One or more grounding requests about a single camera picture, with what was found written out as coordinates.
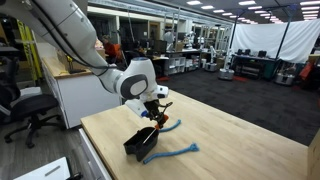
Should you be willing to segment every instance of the ceiling light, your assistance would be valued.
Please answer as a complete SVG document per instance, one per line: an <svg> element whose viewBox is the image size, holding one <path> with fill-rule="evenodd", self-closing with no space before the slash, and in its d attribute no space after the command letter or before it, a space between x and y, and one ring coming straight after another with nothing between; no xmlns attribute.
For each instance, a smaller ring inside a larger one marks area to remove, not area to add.
<svg viewBox="0 0 320 180"><path fill-rule="evenodd" d="M312 17L312 16L318 16L318 14L304 14L303 17Z"/></svg>
<svg viewBox="0 0 320 180"><path fill-rule="evenodd" d="M302 14L314 14L319 13L319 11L303 11Z"/></svg>
<svg viewBox="0 0 320 180"><path fill-rule="evenodd" d="M202 4L200 1L189 1L187 2L187 4L189 5L198 5L198 4Z"/></svg>
<svg viewBox="0 0 320 180"><path fill-rule="evenodd" d="M214 7L213 6L202 6L201 8L202 9L213 9Z"/></svg>
<svg viewBox="0 0 320 180"><path fill-rule="evenodd" d="M301 6L307 6L307 5L314 5L314 4L320 4L320 1L306 1L306 2L301 2Z"/></svg>
<svg viewBox="0 0 320 180"><path fill-rule="evenodd" d="M267 11L255 11L256 14L267 13Z"/></svg>
<svg viewBox="0 0 320 180"><path fill-rule="evenodd" d="M222 16L230 16L232 13L223 13Z"/></svg>
<svg viewBox="0 0 320 180"><path fill-rule="evenodd" d="M317 17L304 17L304 19L317 19Z"/></svg>
<svg viewBox="0 0 320 180"><path fill-rule="evenodd" d="M214 13L223 13L224 10L223 10L223 9L219 9L219 10L214 10L213 12L214 12Z"/></svg>
<svg viewBox="0 0 320 180"><path fill-rule="evenodd" d="M242 2L239 2L239 5L241 5L241 6L252 5L252 4L256 4L256 2L255 1L242 1Z"/></svg>
<svg viewBox="0 0 320 180"><path fill-rule="evenodd" d="M261 9L262 6L253 6L253 7L248 7L248 9Z"/></svg>
<svg viewBox="0 0 320 180"><path fill-rule="evenodd" d="M315 9L319 9L319 6L312 6L312 7L304 7L304 8L301 8L301 10L315 10Z"/></svg>

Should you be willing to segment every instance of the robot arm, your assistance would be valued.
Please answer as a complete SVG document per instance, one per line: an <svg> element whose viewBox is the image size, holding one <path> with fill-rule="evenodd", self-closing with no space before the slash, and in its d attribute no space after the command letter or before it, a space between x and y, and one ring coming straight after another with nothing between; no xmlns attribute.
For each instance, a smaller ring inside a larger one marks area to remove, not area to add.
<svg viewBox="0 0 320 180"><path fill-rule="evenodd" d="M21 20L48 43L89 67L107 91L128 99L126 104L141 112L141 117L154 118L150 115L153 109L147 109L145 103L157 104L159 98L168 96L168 88L156 83L149 59L133 59L124 72L110 66L94 48L95 29L72 0L0 0L0 12Z"/></svg>

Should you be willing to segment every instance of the white curtain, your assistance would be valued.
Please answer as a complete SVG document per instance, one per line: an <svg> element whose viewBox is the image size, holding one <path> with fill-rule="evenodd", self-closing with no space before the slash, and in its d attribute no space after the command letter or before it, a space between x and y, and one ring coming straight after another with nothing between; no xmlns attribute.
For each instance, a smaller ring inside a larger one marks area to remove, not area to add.
<svg viewBox="0 0 320 180"><path fill-rule="evenodd" d="M267 51L275 58L287 23L239 24L236 27L232 51L251 49L251 52ZM304 63L320 34L320 19L292 22L283 42L279 58L292 63Z"/></svg>

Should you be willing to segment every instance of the blue rope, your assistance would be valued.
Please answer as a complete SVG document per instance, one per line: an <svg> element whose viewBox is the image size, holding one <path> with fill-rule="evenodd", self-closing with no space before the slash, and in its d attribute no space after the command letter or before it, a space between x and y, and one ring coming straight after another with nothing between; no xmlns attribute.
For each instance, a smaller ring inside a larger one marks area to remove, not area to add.
<svg viewBox="0 0 320 180"><path fill-rule="evenodd" d="M159 130L159 132L168 132L168 131L171 131L172 129L178 127L180 124L181 124L181 120L178 119L178 121L176 122L176 124L174 124L173 126L168 127L168 128L162 128L162 129Z"/></svg>
<svg viewBox="0 0 320 180"><path fill-rule="evenodd" d="M185 149L178 150L178 151L163 152L163 153L153 154L153 155L149 156L147 159L143 160L143 164L147 164L150 161L152 161L154 158L157 158L157 157L175 156L175 155L179 155L179 154L182 154L182 153L186 153L188 151L196 152L196 151L199 151L199 150L200 149L197 146L197 144L196 143L192 143L189 147L187 147Z"/></svg>

